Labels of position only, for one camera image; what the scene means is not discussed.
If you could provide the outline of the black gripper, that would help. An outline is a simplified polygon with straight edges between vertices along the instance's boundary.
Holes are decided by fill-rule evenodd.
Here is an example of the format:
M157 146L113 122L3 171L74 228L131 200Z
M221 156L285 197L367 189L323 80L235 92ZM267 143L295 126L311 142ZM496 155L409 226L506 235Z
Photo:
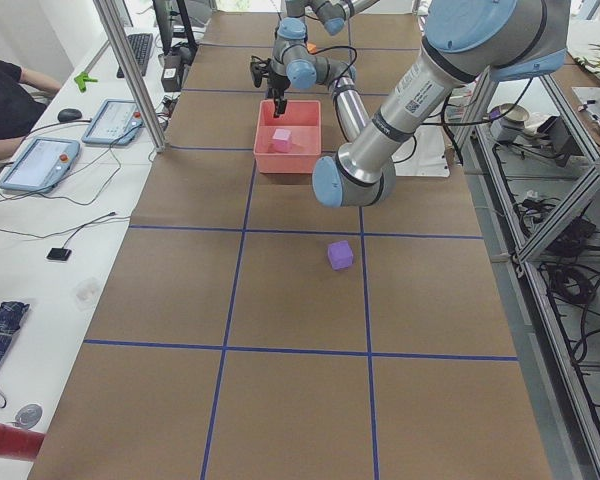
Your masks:
M280 118L286 112L286 91L291 87L290 80L285 75L280 75L271 70L268 73L266 98L273 99L273 117Z

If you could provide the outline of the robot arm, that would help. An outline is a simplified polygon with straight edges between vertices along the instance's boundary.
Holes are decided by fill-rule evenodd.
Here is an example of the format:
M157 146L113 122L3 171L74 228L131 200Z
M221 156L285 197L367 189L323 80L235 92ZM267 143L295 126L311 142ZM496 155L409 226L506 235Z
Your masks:
M395 184L392 156L450 93L488 70L497 82L558 70L566 56L567 1L434 1L415 63L372 116L363 110L350 66L309 53L303 17L312 11L330 35L370 7L368 1L288 1L275 33L271 73L285 87L329 88L350 104L347 143L320 158L312 173L317 200L328 207L370 206Z
M345 23L378 3L378 0L285 0L287 17L301 19L310 10L330 36L340 33Z

